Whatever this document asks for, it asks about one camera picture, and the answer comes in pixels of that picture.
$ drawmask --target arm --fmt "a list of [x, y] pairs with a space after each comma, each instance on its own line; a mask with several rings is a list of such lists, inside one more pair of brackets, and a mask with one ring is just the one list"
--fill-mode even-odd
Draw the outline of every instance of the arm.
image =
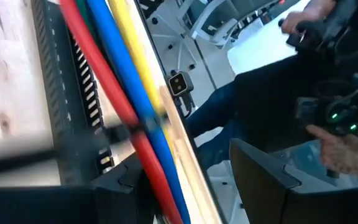
[[311, 0], [305, 7], [304, 11], [313, 10], [321, 18], [325, 18], [334, 8], [336, 2], [333, 0]]
[[285, 34], [296, 33], [300, 21], [317, 21], [324, 19], [334, 9], [335, 0], [311, 0], [302, 12], [291, 12], [284, 20], [281, 29]]

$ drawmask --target blue jeans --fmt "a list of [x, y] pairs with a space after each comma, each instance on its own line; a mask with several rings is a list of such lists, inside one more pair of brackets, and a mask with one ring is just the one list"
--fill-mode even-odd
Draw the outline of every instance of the blue jeans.
[[188, 132], [193, 138], [214, 128], [223, 127], [217, 136], [196, 149], [202, 168], [208, 169], [223, 160], [228, 160], [230, 139], [244, 137], [234, 119], [235, 114], [234, 84], [231, 82], [215, 90], [186, 120]]

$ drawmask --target wooden surface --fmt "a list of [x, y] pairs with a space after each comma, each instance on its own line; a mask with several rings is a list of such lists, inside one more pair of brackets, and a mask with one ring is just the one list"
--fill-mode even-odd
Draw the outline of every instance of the wooden surface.
[[[52, 140], [30, 0], [0, 0], [0, 141], [21, 136]], [[58, 184], [55, 161], [0, 175], [0, 186]]]

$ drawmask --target blue cable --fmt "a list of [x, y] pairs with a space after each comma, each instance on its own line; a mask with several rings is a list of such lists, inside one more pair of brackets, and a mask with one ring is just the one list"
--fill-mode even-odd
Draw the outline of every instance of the blue cable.
[[[153, 106], [105, 1], [87, 0], [87, 2], [94, 15], [96, 27], [105, 44], [104, 47], [109, 55], [109, 59], [111, 58], [111, 63], [116, 66], [116, 75], [120, 75], [138, 117], [141, 121], [154, 118], [155, 111]], [[164, 170], [181, 219], [185, 224], [188, 224], [190, 223], [190, 216], [181, 191], [177, 170], [163, 131], [161, 127], [157, 127], [146, 134]]]

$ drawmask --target red cable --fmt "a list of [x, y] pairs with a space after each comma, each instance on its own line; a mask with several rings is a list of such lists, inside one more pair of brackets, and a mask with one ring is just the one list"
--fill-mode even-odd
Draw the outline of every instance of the red cable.
[[[118, 81], [109, 68], [106, 60], [103, 58], [100, 50], [96, 46], [83, 18], [81, 17], [75, 0], [61, 0], [60, 8], [66, 23], [73, 32], [78, 45], [81, 47], [85, 58], [97, 76], [107, 98], [113, 105], [118, 116], [124, 123], [137, 124], [138, 119], [135, 111], [118, 84]], [[134, 135], [131, 142], [138, 154], [147, 177], [150, 179], [150, 183], [164, 214], [167, 215], [172, 223], [182, 223], [163, 169], [155, 156], [145, 133]]]

